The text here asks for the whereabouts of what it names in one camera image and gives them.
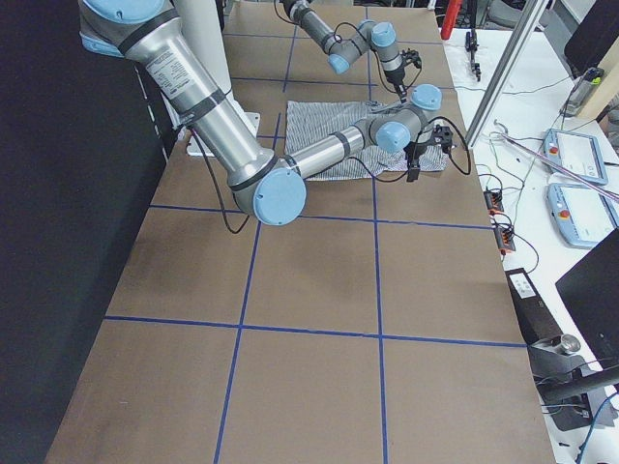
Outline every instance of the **aluminum frame pole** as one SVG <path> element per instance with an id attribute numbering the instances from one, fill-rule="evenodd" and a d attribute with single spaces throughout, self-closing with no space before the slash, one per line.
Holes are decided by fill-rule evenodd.
<path id="1" fill-rule="evenodd" d="M 469 147 L 475 145 L 475 142 L 477 142 L 477 139 L 481 135 L 484 126 L 503 93 L 503 89 L 510 78 L 510 74 L 516 65 L 517 59 L 528 43 L 531 32 L 535 30 L 535 27 L 540 22 L 540 17 L 542 17 L 547 3 L 546 0 L 528 0 L 526 2 L 524 10 L 522 11 L 522 16 L 510 37 L 510 41 L 505 47 L 503 56 L 501 56 L 496 71 L 492 75 L 492 79 L 487 85 L 482 102 L 479 108 L 477 108 L 475 116 L 473 116 L 473 121 L 465 137 L 466 144 Z"/>

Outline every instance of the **robotic arm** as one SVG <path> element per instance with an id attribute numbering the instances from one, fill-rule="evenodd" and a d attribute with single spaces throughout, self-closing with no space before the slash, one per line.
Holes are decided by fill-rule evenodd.
<path id="1" fill-rule="evenodd" d="M 399 51 L 396 31 L 391 22 L 376 23 L 365 19 L 355 27 L 355 35 L 344 41 L 310 8 L 311 0 L 281 1 L 290 20 L 301 26 L 329 55 L 329 64 L 335 73 L 345 73 L 355 61 L 371 50 L 376 53 L 387 82 L 394 86 L 400 101 L 406 102 L 408 88 L 404 85 L 404 68 L 414 63 L 420 69 L 422 62 L 415 50 Z"/>
<path id="2" fill-rule="evenodd" d="M 297 3 L 298 8 L 306 5 L 305 0 Z M 378 145 L 394 152 L 407 147 L 415 137 L 416 142 L 430 138 L 424 130 L 440 108 L 441 93 L 426 84 L 418 86 L 411 102 L 397 110 L 372 115 L 288 157 L 277 158 L 272 150 L 258 144 L 216 81 L 195 58 L 181 34 L 181 18 L 169 1 L 78 0 L 78 4 L 84 46 L 141 63 L 184 124 L 197 132 L 223 165 L 239 208 L 264 223 L 284 225 L 296 218 L 305 206 L 304 179 L 363 148 Z M 300 20 L 318 24 L 319 18 L 312 11 L 302 12 L 306 13 Z M 361 26 L 366 31 L 371 27 L 373 34 L 378 25 L 366 22 Z M 354 53 L 349 50 L 354 45 L 335 41 L 327 29 L 322 31 L 332 39 L 327 37 L 325 44 L 333 46 L 332 52 L 340 53 L 342 59 L 346 56 L 353 60 Z M 392 50 L 389 56 L 393 61 L 397 46 L 392 45 L 395 42 L 383 48 Z"/>

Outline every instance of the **white table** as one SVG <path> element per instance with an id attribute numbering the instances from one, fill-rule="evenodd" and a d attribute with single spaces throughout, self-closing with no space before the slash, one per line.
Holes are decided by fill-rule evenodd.
<path id="1" fill-rule="evenodd" d="M 481 64 L 481 82 L 477 82 L 474 75 L 470 72 L 469 54 L 464 49 L 465 33 L 465 30 L 455 29 L 451 38 L 445 41 L 444 46 L 457 88 L 457 96 L 462 108 L 463 118 L 468 126 L 484 95 L 484 92 L 468 89 L 485 89 L 487 87 L 511 33 L 504 31 L 478 31 L 480 46 L 476 59 Z M 523 56 L 516 64 L 505 92 L 535 90 L 565 77 L 568 77 L 568 74 L 544 34 L 534 33 Z M 558 110 L 565 102 L 572 87 L 571 80 L 566 79 L 557 85 L 533 94 L 503 95 L 493 112 L 492 118 L 490 118 L 490 122 L 485 127 L 484 136 L 474 147 L 478 171 L 480 173 L 488 172 L 487 168 L 479 165 L 485 164 L 489 166 L 492 174 L 502 180 L 504 187 L 520 187 L 518 180 L 497 168 L 487 137 L 490 132 L 498 130 L 493 125 L 493 121 L 496 119 L 505 125 L 513 137 L 541 138 L 555 121 Z M 564 128 L 570 130 L 586 122 L 587 120 L 580 120 L 578 118 L 568 119 L 565 121 Z M 561 119 L 556 122 L 555 128 L 560 126 Z M 618 161 L 617 155 L 597 123 L 587 124 L 578 131 L 598 137 L 604 154 L 604 160 Z M 537 150 L 541 142 L 526 140 L 522 144 Z M 508 146 L 505 143 L 495 142 L 494 145 L 500 166 L 523 178 L 531 163 L 531 157 L 516 147 Z M 618 191 L 619 168 L 609 167 L 607 172 L 610 182 L 606 188 Z M 488 176 L 480 178 L 482 186 L 486 185 L 488 179 Z M 545 200 L 545 186 L 551 182 L 561 182 L 563 180 L 563 178 L 557 180 L 557 176 L 551 175 L 539 161 L 534 164 L 519 201 L 516 233 L 531 242 L 540 254 L 540 264 L 530 276 L 546 305 L 563 332 L 574 334 L 580 339 L 583 344 L 580 354 L 584 359 L 592 361 L 595 357 L 589 347 L 583 343 L 581 334 L 575 327 L 554 286 L 559 277 L 568 271 L 587 252 L 587 250 L 572 248 L 565 244 L 554 227 L 553 219 L 548 212 Z M 491 181 L 490 185 L 495 187 L 497 183 L 496 181 Z M 518 193 L 515 190 L 504 192 L 503 204 L 506 214 L 512 219 L 516 215 L 517 197 Z M 535 264 L 535 254 L 528 245 L 516 238 L 516 252 L 508 254 L 503 264 L 505 270 L 519 267 L 529 270 Z M 599 368 L 596 363 L 591 365 L 594 369 Z M 608 393 L 611 392 L 614 392 L 614 390 L 608 389 Z M 614 407 L 619 406 L 619 401 L 616 401 L 616 399 L 613 400 Z M 546 417 L 546 425 L 557 462 L 574 462 L 577 455 L 577 447 L 584 440 L 587 429 L 581 428 L 570 432 L 562 432 L 556 428 L 550 417 Z M 570 446 L 559 446 L 559 443 L 569 444 Z M 587 447 L 583 463 L 612 463 L 618 461 L 619 420 L 615 423 L 614 428 L 595 430 Z"/>

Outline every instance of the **label sticker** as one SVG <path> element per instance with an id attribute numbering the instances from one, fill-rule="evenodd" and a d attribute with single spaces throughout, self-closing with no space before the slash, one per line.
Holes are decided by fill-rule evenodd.
<path id="1" fill-rule="evenodd" d="M 535 297 L 535 291 L 524 274 L 512 274 L 510 280 L 521 298 Z"/>
<path id="2" fill-rule="evenodd" d="M 153 76 L 169 99 L 175 99 L 194 82 L 189 72 L 170 50 L 151 61 L 146 70 Z"/>

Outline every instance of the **black clamp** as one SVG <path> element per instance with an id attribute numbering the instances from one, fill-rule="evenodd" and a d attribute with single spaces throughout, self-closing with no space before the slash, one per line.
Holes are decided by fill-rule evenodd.
<path id="1" fill-rule="evenodd" d="M 449 126 L 436 125 L 432 130 L 432 135 L 427 141 L 422 143 L 410 142 L 404 147 L 407 167 L 406 182 L 415 182 L 419 179 L 419 174 L 422 170 L 419 164 L 419 158 L 426 152 L 427 147 L 440 145 L 441 151 L 451 156 L 453 134 Z"/>
<path id="2" fill-rule="evenodd" d="M 422 57 L 419 56 L 419 52 L 417 50 L 411 50 L 408 48 L 403 50 L 400 54 L 402 55 L 404 67 L 407 67 L 412 63 L 418 70 L 422 68 Z"/>
<path id="3" fill-rule="evenodd" d="M 480 68 L 480 64 L 475 61 L 475 52 L 478 48 L 477 33 L 475 32 L 475 29 L 472 29 L 466 33 L 466 42 L 464 43 L 464 47 L 466 48 L 466 51 L 471 54 L 469 60 L 471 64 L 471 72 L 475 74 L 475 77 L 477 77 L 477 81 L 479 82 L 482 80 L 482 69 Z"/>

